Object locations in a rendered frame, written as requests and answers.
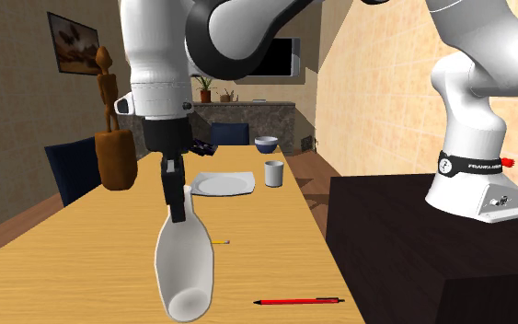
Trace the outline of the dark robot stand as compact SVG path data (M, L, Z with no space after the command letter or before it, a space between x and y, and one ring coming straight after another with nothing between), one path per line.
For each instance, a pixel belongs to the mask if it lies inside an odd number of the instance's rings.
M335 177L326 241L367 324L518 324L518 219L426 203L429 174Z

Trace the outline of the grey cup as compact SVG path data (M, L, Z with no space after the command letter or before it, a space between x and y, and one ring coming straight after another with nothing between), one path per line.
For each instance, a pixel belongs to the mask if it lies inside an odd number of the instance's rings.
M284 163L280 160L266 161L265 169L265 185L272 188L281 187L283 183Z

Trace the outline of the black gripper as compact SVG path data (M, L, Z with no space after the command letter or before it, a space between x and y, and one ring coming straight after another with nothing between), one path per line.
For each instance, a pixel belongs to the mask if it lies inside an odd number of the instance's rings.
M174 120L142 120L144 142L151 152L161 152L161 180L173 223L186 220L184 209L185 170L182 154L193 145L188 117Z

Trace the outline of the dark blue chair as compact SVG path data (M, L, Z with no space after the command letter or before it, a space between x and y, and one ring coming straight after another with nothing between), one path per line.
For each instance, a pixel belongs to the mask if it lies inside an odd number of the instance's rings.
M44 150L64 206L101 184L94 137Z
M213 145L248 145L249 125L247 123L213 122L211 140Z

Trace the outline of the wall television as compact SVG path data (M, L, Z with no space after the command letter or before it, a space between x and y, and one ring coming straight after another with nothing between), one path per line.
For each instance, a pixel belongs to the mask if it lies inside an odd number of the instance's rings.
M299 76L300 51L301 41L299 38L275 38L259 66L249 76Z

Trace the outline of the grey stone sideboard with plants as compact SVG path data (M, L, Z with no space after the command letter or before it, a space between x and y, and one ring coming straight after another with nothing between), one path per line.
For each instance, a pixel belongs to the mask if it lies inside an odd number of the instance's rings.
M210 143L212 123L247 123L249 143L254 138L273 136L279 139L279 147L285 154L294 150L295 104L292 102L201 103L200 95L191 95L193 113L189 116L194 138Z

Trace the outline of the white square plate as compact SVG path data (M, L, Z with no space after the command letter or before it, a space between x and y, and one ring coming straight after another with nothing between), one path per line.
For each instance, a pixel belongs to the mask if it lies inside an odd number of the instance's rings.
M237 196L254 191L252 172L200 172L191 183L191 193L199 196Z

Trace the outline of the red pen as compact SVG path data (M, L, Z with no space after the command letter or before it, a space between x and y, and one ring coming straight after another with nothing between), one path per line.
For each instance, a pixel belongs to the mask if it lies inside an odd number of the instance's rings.
M345 299L338 297L316 297L316 298L286 298L286 299L260 299L253 301L255 305L281 306L281 305L317 305L317 304L339 304Z

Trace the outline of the blue bowl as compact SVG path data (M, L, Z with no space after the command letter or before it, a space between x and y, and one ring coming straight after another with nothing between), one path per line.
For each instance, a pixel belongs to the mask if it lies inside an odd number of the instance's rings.
M254 139L255 146L262 154L270 154L278 146L278 138L273 136L259 136Z

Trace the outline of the brown wooden figure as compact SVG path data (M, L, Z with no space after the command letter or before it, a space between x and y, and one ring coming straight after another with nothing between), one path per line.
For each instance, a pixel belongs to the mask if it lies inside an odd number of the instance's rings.
M104 46L98 48L96 63L101 69L97 81L106 121L106 130L95 134L98 171L106 189L124 191L132 187L138 172L133 134L131 130L121 129L117 119L114 107L119 96L117 78L109 72L112 60Z

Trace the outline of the dark purple flat object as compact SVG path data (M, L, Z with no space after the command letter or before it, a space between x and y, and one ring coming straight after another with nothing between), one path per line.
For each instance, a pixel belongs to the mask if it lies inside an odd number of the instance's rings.
M190 151L199 156L213 156L218 146L211 145L199 139L194 139Z

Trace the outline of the framed wall picture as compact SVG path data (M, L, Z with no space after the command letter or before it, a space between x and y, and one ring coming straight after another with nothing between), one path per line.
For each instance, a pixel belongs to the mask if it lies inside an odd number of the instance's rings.
M98 31L51 12L47 18L59 72L98 75L101 72L96 63Z

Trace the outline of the wooden dining table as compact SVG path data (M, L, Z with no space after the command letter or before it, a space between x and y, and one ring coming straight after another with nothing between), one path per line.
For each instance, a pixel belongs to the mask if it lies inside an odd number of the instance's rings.
M253 173L249 195L198 197L213 240L208 312L192 324L363 324L290 171L264 183L266 156L251 145L188 154L186 174ZM160 300L155 246L167 217L160 156L141 159L127 191L97 188L0 249L0 324L177 324ZM338 297L339 304L253 304L260 299Z

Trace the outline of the white vase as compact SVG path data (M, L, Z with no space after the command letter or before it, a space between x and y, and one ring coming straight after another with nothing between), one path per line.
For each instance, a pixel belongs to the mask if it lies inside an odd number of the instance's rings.
M191 187L184 187L185 220L168 217L155 248L155 272L167 315L177 322L202 317L213 298L214 255L206 227L194 213Z

